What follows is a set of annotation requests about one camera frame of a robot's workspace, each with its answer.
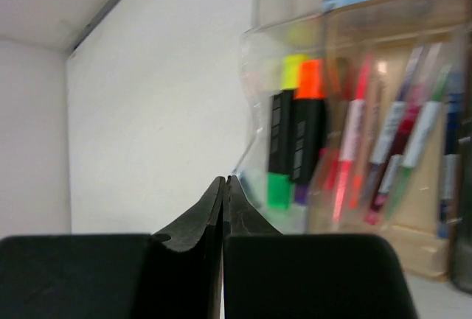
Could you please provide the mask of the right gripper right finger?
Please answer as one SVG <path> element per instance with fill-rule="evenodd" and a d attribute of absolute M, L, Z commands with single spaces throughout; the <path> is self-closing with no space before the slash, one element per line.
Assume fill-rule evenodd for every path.
<path fill-rule="evenodd" d="M 392 246 L 369 234 L 284 235 L 230 176 L 223 199 L 227 318 L 416 318 Z"/>

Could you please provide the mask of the pink gel pen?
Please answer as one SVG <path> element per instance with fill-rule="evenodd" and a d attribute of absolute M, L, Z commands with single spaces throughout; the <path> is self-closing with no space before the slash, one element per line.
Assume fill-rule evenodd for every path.
<path fill-rule="evenodd" d="M 424 102 L 428 89 L 417 78 L 429 54 L 436 55 L 437 50 L 421 43 L 413 48 L 406 64 L 403 83 L 395 100 L 390 105 L 383 122 L 375 148 L 371 154 L 370 171 L 363 190 L 368 209 L 365 222 L 374 225 L 385 203 L 385 197 L 379 195 L 379 189 L 388 169 L 395 169 L 412 131 L 414 122 Z"/>

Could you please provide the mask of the clear plastic organizer box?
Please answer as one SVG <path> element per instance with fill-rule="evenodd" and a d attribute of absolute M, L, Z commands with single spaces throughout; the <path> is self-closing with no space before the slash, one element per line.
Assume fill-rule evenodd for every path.
<path fill-rule="evenodd" d="M 471 121 L 471 0 L 253 0 L 235 172 L 283 234 L 377 234 L 443 278 Z"/>

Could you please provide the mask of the orange gel pen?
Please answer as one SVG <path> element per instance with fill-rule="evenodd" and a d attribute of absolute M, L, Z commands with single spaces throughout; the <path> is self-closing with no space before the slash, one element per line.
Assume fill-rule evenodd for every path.
<path fill-rule="evenodd" d="M 341 219 L 342 207 L 348 191 L 350 173 L 358 149 L 358 139 L 361 132 L 367 85 L 372 71 L 372 62 L 373 53 L 367 52 L 358 72 L 353 99 L 350 101 L 347 109 L 347 118 L 339 153 L 339 179 L 333 208 L 334 223 L 338 223 Z"/>

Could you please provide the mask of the green highlighter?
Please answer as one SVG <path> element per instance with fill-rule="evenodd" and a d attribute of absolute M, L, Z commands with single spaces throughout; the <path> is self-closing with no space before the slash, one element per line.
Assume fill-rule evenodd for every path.
<path fill-rule="evenodd" d="M 292 189 L 292 182 L 287 175 L 268 173 L 268 206 L 277 210 L 287 210 L 291 204 Z"/>

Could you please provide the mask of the purple highlighter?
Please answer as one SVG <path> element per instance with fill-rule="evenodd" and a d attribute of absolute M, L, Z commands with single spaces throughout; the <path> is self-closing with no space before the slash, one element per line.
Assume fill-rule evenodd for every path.
<path fill-rule="evenodd" d="M 305 185 L 295 185 L 294 202 L 298 205 L 306 205 L 309 187 Z"/>

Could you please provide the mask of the yellow highlighter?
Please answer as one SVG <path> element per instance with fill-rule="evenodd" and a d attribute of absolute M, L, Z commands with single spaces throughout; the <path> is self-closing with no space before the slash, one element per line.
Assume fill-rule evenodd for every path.
<path fill-rule="evenodd" d="M 268 171 L 289 175 L 291 128 L 294 94 L 299 87 L 300 65 L 309 57 L 304 54 L 283 58 L 278 74 L 278 92 L 272 96 L 270 138 L 268 148 Z"/>

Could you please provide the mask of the green gel pen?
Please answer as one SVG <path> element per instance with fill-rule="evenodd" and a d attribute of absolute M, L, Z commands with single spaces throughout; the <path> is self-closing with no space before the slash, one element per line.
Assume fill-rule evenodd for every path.
<path fill-rule="evenodd" d="M 395 213 L 395 209 L 406 191 L 412 171 L 420 161 L 426 139 L 438 117 L 452 66 L 452 63 L 446 63 L 440 69 L 432 95 L 430 99 L 423 104 L 417 121 L 415 122 L 413 132 L 409 138 L 409 143 L 398 171 L 395 187 L 389 198 L 388 209 L 385 212 L 385 220 L 387 222 L 389 222 Z"/>

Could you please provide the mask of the blue glue jar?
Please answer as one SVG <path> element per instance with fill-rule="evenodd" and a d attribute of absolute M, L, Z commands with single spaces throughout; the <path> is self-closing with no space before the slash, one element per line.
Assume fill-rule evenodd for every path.
<path fill-rule="evenodd" d="M 457 289 L 471 294 L 471 137 L 462 138 L 459 142 L 461 154 L 451 237 L 450 277 Z"/>

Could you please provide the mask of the orange highlighter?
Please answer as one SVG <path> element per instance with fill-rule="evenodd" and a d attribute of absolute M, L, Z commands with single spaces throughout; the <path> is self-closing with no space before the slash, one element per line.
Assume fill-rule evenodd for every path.
<path fill-rule="evenodd" d="M 323 148 L 325 132 L 325 80 L 321 59 L 306 60 L 299 67 L 294 96 L 294 145 L 291 180 L 308 185 Z"/>

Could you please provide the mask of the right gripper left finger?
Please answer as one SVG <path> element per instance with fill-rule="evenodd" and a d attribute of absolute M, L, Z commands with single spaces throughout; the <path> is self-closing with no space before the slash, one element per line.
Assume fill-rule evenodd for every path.
<path fill-rule="evenodd" d="M 215 318 L 225 180 L 154 234 L 9 236 L 3 318 Z"/>

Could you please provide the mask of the dark blue pen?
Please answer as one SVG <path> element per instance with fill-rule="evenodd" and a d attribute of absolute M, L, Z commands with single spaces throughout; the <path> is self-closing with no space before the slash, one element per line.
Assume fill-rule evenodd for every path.
<path fill-rule="evenodd" d="M 464 79 L 462 73 L 455 70 L 449 75 L 447 90 L 447 114 L 445 120 L 444 151 L 442 172 L 440 174 L 440 212 L 437 236 L 448 238 L 448 214 L 454 198 L 456 166 L 458 158 L 458 132 L 463 112 Z"/>

